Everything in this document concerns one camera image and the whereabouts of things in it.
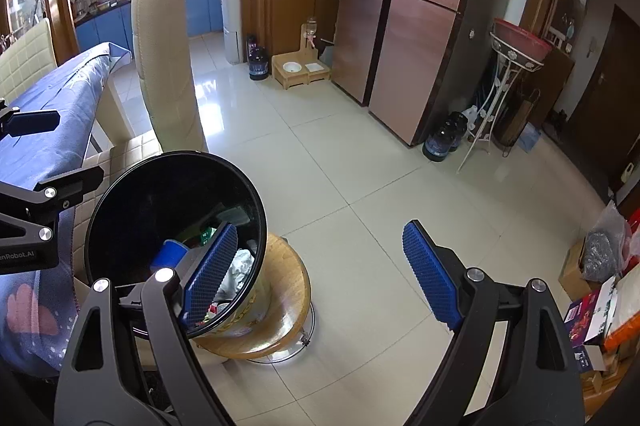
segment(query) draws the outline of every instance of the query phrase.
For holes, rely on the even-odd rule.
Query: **silver screw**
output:
[[[97,282],[94,283],[94,291],[102,292],[109,286],[109,280],[105,278],[100,278]]]
[[[531,280],[531,286],[533,287],[534,291],[537,291],[537,292],[546,291],[546,283],[539,278],[533,278]]]
[[[156,272],[154,276],[156,278],[156,281],[169,281],[172,277],[174,277],[174,270],[169,267],[162,267]]]
[[[53,232],[51,232],[51,229],[49,227],[43,227],[38,232],[38,236],[42,241],[49,241],[53,236]]]
[[[479,282],[484,279],[484,272],[482,272],[477,267],[472,267],[471,269],[466,271],[466,277],[469,278],[471,281]]]

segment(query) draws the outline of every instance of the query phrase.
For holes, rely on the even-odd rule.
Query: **textured blue rubber pad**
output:
[[[209,309],[220,284],[238,252],[238,231],[228,224],[184,288],[180,320],[188,329],[200,323]]]
[[[404,226],[402,248],[434,316],[456,330],[462,323],[456,287],[413,222]]]

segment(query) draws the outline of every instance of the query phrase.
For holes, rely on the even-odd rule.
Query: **red basket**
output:
[[[524,28],[516,27],[510,22],[500,18],[494,19],[495,35],[499,40],[504,41],[525,56],[542,62],[546,54],[551,52],[551,44],[536,37]]]

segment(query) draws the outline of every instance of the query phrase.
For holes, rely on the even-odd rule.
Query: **patterned cloth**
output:
[[[0,181],[33,189],[39,181],[80,168],[110,69],[126,62],[127,50],[99,44],[16,98],[12,106],[21,111],[58,110],[60,125],[50,133],[0,141]],[[71,267],[74,212],[60,214],[57,267],[0,276],[0,355],[14,370],[36,377],[58,374],[78,317]]]

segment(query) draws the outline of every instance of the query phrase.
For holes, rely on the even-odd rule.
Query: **table leg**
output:
[[[135,136],[118,92],[110,80],[107,80],[102,91],[95,118],[114,146],[130,141]]]

